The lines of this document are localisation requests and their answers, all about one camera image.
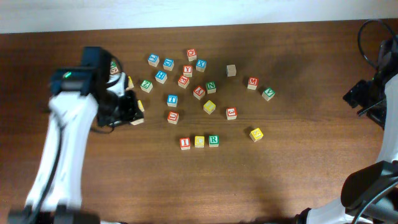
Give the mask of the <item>red I block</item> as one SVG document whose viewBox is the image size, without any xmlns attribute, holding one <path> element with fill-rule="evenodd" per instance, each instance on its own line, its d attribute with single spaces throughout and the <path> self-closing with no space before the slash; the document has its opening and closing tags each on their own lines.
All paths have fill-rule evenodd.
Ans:
<svg viewBox="0 0 398 224">
<path fill-rule="evenodd" d="M 181 150 L 189 150 L 191 148 L 190 138 L 180 138 Z"/>
</svg>

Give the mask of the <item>yellow C block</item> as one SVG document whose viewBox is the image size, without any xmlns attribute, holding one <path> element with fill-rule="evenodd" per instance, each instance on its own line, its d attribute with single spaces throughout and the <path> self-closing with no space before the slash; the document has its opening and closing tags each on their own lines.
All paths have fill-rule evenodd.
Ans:
<svg viewBox="0 0 398 224">
<path fill-rule="evenodd" d="M 195 147 L 202 148 L 205 147 L 205 137 L 204 136 L 195 136 Z"/>
</svg>

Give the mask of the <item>green R block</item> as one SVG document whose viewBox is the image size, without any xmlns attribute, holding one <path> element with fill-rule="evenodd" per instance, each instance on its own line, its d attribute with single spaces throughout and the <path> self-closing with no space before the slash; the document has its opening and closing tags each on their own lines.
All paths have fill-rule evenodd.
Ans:
<svg viewBox="0 0 398 224">
<path fill-rule="evenodd" d="M 209 135 L 208 139 L 209 147 L 218 147 L 220 144 L 220 138 L 218 135 Z"/>
</svg>

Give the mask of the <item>red A block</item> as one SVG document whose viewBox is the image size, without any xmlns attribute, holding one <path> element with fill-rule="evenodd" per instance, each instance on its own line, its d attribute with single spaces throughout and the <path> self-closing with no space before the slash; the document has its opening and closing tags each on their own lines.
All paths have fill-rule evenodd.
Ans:
<svg viewBox="0 0 398 224">
<path fill-rule="evenodd" d="M 141 124 L 143 122 L 144 122 L 144 118 L 141 118 L 141 119 L 137 119 L 135 121 L 132 121 L 131 124 L 135 126 L 135 125 Z"/>
</svg>

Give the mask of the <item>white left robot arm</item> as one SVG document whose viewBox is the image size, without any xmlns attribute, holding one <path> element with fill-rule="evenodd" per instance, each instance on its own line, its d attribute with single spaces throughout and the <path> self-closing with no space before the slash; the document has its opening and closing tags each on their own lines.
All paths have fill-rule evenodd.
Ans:
<svg viewBox="0 0 398 224">
<path fill-rule="evenodd" d="M 81 209 L 81 173 L 94 121 L 115 128 L 143 123 L 136 94 L 124 72 L 111 74 L 118 58 L 101 47 L 85 47 L 81 64 L 59 68 L 50 80 L 49 125 L 39 170 L 22 210 L 8 223 L 102 224 Z"/>
</svg>

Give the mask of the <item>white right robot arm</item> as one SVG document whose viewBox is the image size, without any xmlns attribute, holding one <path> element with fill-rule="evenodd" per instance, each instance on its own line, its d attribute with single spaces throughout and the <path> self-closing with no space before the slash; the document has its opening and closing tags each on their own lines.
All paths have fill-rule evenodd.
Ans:
<svg viewBox="0 0 398 224">
<path fill-rule="evenodd" d="M 343 99 L 384 130 L 376 162 L 348 176 L 340 198 L 307 208 L 294 223 L 397 223 L 397 37 L 380 44 L 376 74 Z"/>
</svg>

